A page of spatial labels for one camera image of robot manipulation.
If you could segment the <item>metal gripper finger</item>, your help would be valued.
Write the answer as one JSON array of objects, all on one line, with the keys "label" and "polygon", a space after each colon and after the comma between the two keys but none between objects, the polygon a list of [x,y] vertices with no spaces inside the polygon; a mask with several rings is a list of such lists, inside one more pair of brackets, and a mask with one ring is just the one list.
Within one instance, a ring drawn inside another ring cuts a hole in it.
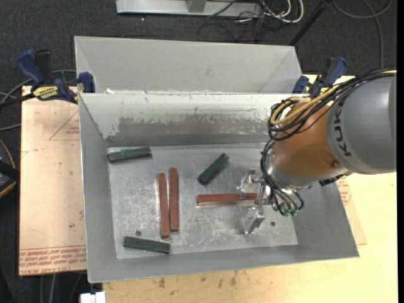
[{"label": "metal gripper finger", "polygon": [[244,226],[245,234],[252,234],[256,228],[258,228],[265,219],[263,206],[254,205],[248,208],[246,222]]},{"label": "metal gripper finger", "polygon": [[237,186],[237,195],[242,200],[262,200],[264,183],[261,177],[257,177],[256,169],[249,169]]}]

